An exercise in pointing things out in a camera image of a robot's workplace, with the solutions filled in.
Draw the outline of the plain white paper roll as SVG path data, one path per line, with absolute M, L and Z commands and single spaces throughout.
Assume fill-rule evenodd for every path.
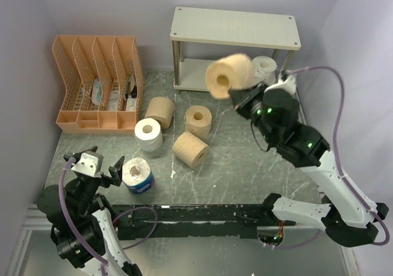
M 148 152 L 157 150 L 163 143 L 161 126 L 153 118 L 139 120 L 134 128 L 134 136 L 137 144 Z

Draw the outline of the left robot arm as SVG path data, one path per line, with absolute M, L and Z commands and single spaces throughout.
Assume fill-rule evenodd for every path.
M 125 158 L 105 175 L 101 171 L 103 156 L 97 149 L 65 154 L 58 183 L 41 191 L 37 208 L 52 225 L 50 238 L 59 257 L 74 268 L 86 275 L 141 275 L 117 238 L 114 209 L 98 193 L 99 187 L 120 186 Z

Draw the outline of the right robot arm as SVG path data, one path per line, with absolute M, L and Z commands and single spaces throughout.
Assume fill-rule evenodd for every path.
M 301 223 L 325 232 L 344 247 L 377 245 L 376 222 L 389 212 L 384 203 L 369 199 L 340 167 L 338 155 L 321 133 L 297 120 L 299 102 L 283 88 L 258 84 L 245 90 L 229 90 L 234 110 L 261 132 L 268 148 L 308 175 L 327 199 L 321 204 L 295 201 L 271 193 L 256 216 L 247 223 L 267 226 Z

